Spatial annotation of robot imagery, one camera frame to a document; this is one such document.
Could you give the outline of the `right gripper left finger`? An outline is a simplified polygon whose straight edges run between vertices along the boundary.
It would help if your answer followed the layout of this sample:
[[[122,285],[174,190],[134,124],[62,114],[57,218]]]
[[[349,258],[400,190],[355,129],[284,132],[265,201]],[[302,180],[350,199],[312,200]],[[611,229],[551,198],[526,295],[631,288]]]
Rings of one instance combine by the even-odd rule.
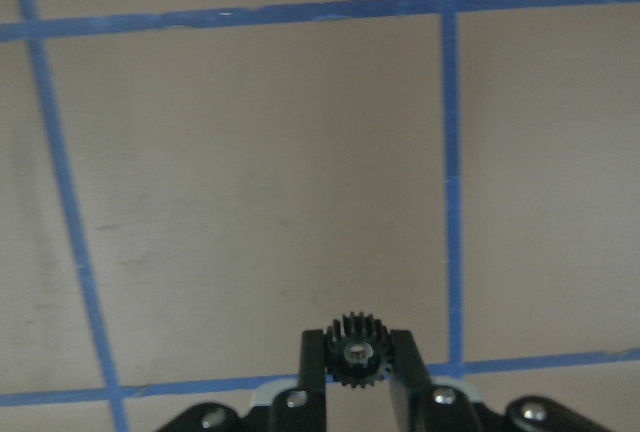
[[[302,333],[298,390],[306,396],[304,404],[297,408],[299,430],[326,432],[325,338],[321,329]]]

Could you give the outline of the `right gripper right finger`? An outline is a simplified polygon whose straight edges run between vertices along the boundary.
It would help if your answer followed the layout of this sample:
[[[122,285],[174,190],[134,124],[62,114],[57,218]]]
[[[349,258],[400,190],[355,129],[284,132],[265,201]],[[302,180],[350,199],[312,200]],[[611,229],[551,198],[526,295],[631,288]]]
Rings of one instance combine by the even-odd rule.
[[[392,330],[390,335],[393,346],[390,396],[396,423],[400,431],[427,431],[431,377],[413,334],[408,330]]]

